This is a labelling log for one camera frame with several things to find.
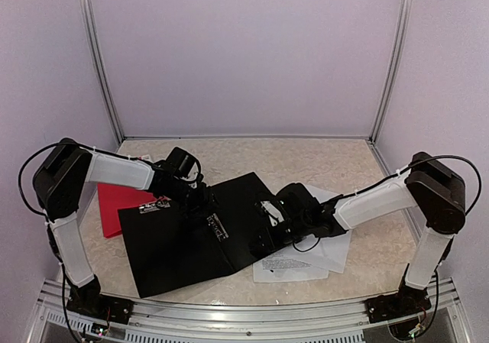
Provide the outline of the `black folder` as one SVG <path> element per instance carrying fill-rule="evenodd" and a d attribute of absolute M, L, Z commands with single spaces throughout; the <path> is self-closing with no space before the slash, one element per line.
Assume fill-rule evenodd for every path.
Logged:
<path fill-rule="evenodd" d="M 146 214 L 118 212 L 131 272 L 141 298 L 232 275 L 261 260 L 248 243 L 268 224 L 255 208 L 259 193 L 273 195 L 256 173 L 216 184 L 217 202 L 185 217 L 175 202 Z"/>

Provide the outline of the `red folder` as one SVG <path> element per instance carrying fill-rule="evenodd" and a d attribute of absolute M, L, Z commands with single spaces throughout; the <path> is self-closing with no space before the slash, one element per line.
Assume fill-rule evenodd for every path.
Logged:
<path fill-rule="evenodd" d="M 113 238 L 121 234 L 119 209 L 134 208 L 156 201 L 152 194 L 145 191 L 104 183 L 97 185 L 97 193 L 102 233 L 105 238 Z"/>

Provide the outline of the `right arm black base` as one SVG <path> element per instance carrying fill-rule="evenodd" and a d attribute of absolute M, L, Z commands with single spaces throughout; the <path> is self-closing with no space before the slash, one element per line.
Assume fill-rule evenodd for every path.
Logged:
<path fill-rule="evenodd" d="M 402 280 L 395 293 L 379 295 L 364 301 L 370 323 L 399 319 L 407 315 L 427 312 L 432 308 L 427 288 L 418 290 Z"/>

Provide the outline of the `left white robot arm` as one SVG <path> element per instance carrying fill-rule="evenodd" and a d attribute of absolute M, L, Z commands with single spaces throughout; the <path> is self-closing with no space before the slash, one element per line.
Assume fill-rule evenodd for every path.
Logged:
<path fill-rule="evenodd" d="M 92 316 L 107 308 L 86 253 L 80 225 L 85 213 L 85 188 L 108 184 L 135 189 L 159 199 L 166 197 L 186 214 L 203 210 L 212 202 L 202 166 L 190 153 L 175 147 L 167 158 L 151 162 L 63 138 L 44 148 L 47 156 L 32 179 L 32 186 L 47 221 L 54 250 L 68 284 L 79 289 L 76 301 Z"/>

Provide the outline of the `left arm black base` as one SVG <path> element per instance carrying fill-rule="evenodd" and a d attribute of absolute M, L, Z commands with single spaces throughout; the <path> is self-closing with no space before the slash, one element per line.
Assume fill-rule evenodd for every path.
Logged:
<path fill-rule="evenodd" d="M 102 294 L 97 276 L 81 287 L 76 286 L 70 280 L 68 284 L 70 286 L 70 296 L 67 302 L 69 311 L 107 322 L 128 324 L 134 302 Z"/>

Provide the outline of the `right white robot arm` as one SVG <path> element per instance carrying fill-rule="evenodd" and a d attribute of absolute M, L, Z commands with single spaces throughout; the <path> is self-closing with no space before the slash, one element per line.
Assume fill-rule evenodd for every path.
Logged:
<path fill-rule="evenodd" d="M 413 155 L 406 166 L 375 184 L 349 194 L 331 194 L 302 183 L 291 183 L 257 206 L 269 224 L 264 229 L 265 257 L 285 251 L 314 267 L 345 269 L 351 233 L 394 213 L 419 215 L 416 250 L 403 276 L 403 289 L 391 298 L 391 309 L 407 315 L 419 305 L 425 289 L 465 226 L 466 185 L 443 162 L 446 155 Z"/>

